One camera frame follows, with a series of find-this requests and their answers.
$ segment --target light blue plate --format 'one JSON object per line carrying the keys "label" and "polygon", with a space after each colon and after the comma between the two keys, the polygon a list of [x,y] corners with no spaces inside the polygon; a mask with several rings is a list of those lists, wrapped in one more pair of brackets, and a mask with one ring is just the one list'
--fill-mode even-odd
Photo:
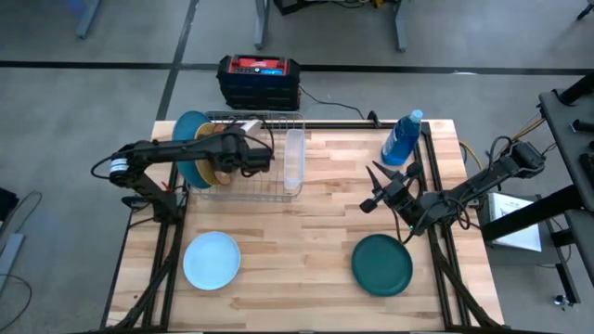
{"label": "light blue plate", "polygon": [[207,232],[187,247],[184,274],[198,289],[220,289],[235,277],[240,263],[239,247],[232,237],[223,232]]}
{"label": "light blue plate", "polygon": [[[192,140],[196,131],[201,125],[211,122],[208,117],[198,111],[186,111],[182,117],[177,120],[174,127],[174,140]],[[184,178],[193,186],[200,189],[207,189],[211,185],[207,184],[198,173],[195,161],[180,161],[177,163],[177,169]]]}

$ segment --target dish rack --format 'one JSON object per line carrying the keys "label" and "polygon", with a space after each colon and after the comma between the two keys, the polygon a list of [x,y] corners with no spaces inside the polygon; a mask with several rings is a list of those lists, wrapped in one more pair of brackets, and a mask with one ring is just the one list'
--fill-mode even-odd
{"label": "dish rack", "polygon": [[[284,157],[287,131],[305,130],[303,115],[294,111],[208,111],[204,113],[215,124],[241,125],[251,120],[264,121],[262,124],[272,131],[274,137],[274,159],[270,161],[268,173],[258,173],[250,178],[241,176],[239,171],[231,175],[231,183],[226,186],[211,186],[208,189],[190,188],[193,194],[203,199],[215,200],[263,200],[289,202],[301,193],[303,183],[295,189],[284,187]],[[268,146],[272,146],[270,133],[262,130],[256,136]]]}

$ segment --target teal plate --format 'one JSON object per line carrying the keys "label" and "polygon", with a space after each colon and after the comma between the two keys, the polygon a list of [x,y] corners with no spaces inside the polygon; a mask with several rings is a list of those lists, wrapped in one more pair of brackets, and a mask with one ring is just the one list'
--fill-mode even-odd
{"label": "teal plate", "polygon": [[381,234],[359,241],[351,266],[357,283],[375,296],[394,296],[404,291],[412,278],[408,250],[395,238]]}
{"label": "teal plate", "polygon": [[[192,140],[198,128],[206,122],[210,122],[208,117],[198,111],[186,111],[182,117],[177,120],[174,127],[173,140]],[[200,189],[211,187],[198,173],[195,161],[179,161],[177,169],[184,176],[186,181]]]}

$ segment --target butcher block tabletop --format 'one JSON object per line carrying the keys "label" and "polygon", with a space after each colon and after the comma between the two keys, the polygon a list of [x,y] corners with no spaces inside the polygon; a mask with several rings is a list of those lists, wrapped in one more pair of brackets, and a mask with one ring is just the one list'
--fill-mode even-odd
{"label": "butcher block tabletop", "polygon": [[[466,178],[451,120],[429,121],[444,189]],[[152,138],[171,140],[174,122],[156,122]],[[358,205],[371,197],[366,166],[380,161],[390,130],[306,130],[306,172],[301,194],[291,202],[207,200],[190,194],[181,248],[200,234],[222,231],[241,251],[237,276],[222,289],[204,291],[189,284],[179,261],[169,329],[171,331],[397,331],[440,330],[443,319],[427,235],[406,247],[413,277],[401,294],[382,298],[362,290],[353,277],[355,244],[371,234],[395,237],[394,218],[381,204],[370,214]],[[431,171],[421,138],[429,189]],[[412,155],[407,164],[412,162]],[[171,164],[153,165],[147,174],[167,182]],[[476,221],[474,211],[469,211]],[[147,208],[130,223],[149,218]],[[408,234],[401,224],[403,236]],[[462,280],[488,314],[503,323],[481,232],[452,226]],[[147,287],[159,225],[128,231],[107,326],[121,320]],[[157,294],[155,321],[161,314],[164,284]],[[453,289],[448,299],[455,319]]]}

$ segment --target concrete floor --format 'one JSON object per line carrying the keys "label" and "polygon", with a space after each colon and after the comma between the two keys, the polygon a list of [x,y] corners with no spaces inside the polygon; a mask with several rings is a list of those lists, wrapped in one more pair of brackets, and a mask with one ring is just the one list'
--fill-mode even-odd
{"label": "concrete floor", "polygon": [[[0,0],[0,59],[169,62],[189,0],[104,0],[89,38],[74,38],[78,0]],[[287,17],[271,10],[263,54],[302,63],[460,67],[594,67],[594,15],[579,24],[582,0],[416,1],[407,24],[409,50],[394,51],[389,8],[347,10],[314,6]],[[216,62],[253,54],[251,1],[200,0],[185,62]],[[222,17],[234,22],[224,25]],[[0,69],[0,186],[44,200],[25,225],[14,274],[33,287],[31,306],[8,333],[63,333],[97,328],[103,314],[128,211],[125,194],[92,178],[90,167],[125,143],[146,138],[167,71]],[[574,76],[364,74],[304,72],[303,87],[320,99],[399,118],[423,109],[427,118],[454,119],[458,137],[477,151],[497,135],[512,135],[536,113],[537,94],[575,82]],[[182,71],[167,119],[188,109],[227,109],[214,73]],[[348,109],[303,98],[307,119],[354,119]],[[546,126],[528,136],[537,148],[552,142]],[[557,151],[532,180],[504,190],[543,195],[566,186]],[[469,174],[477,168],[469,162]],[[570,268],[582,303],[562,310],[554,270],[493,266],[506,323],[513,328],[589,333],[594,289],[579,254]],[[25,302],[10,283],[0,296],[0,326]]]}

